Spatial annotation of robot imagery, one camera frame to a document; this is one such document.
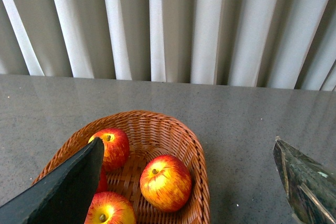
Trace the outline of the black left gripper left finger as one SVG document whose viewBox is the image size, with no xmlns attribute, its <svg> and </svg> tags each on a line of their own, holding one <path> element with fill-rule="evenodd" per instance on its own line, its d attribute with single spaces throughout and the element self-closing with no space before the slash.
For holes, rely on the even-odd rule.
<svg viewBox="0 0 336 224">
<path fill-rule="evenodd" d="M 1 223 L 84 223 L 100 181 L 103 155 L 104 145 L 97 137 L 1 206 Z"/>
</svg>

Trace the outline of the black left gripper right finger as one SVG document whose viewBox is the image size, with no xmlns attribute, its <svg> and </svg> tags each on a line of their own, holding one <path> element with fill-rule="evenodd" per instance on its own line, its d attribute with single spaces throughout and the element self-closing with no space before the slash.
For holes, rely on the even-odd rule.
<svg viewBox="0 0 336 224">
<path fill-rule="evenodd" d="M 335 168 L 275 138 L 273 156 L 297 223 L 335 223 Z"/>
</svg>

